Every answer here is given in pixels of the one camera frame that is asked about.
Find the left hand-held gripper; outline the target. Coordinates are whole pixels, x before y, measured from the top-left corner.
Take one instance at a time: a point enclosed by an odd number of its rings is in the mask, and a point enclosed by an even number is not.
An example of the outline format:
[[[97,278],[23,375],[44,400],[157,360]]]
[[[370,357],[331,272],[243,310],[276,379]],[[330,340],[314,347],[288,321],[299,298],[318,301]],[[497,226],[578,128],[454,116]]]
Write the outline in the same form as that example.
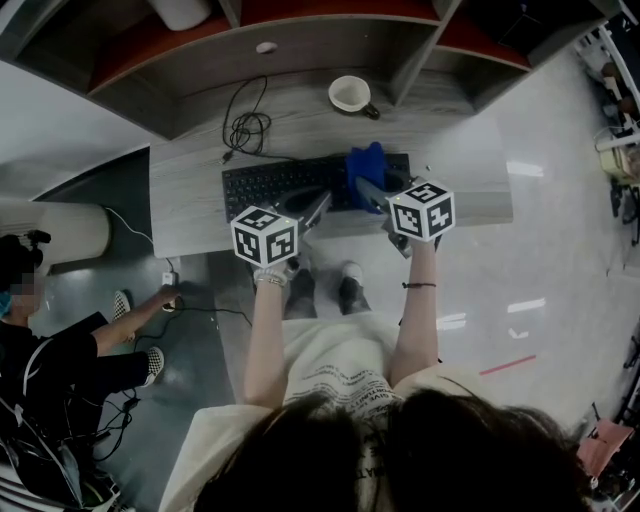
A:
[[[230,223],[235,254],[261,269],[296,256],[302,237],[320,223],[332,201],[324,187],[309,186],[247,207]]]

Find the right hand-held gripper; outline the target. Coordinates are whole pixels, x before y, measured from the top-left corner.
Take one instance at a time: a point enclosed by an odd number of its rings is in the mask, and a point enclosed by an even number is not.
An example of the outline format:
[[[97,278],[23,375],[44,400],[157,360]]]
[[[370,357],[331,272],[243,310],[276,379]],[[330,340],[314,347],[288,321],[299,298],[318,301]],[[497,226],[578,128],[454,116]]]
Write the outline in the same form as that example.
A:
[[[435,242],[456,226],[453,192],[438,182],[414,185],[415,181],[408,171],[386,170],[386,187],[410,187],[391,194],[363,177],[355,179],[362,209],[388,214],[389,240],[406,259],[411,256],[412,242]]]

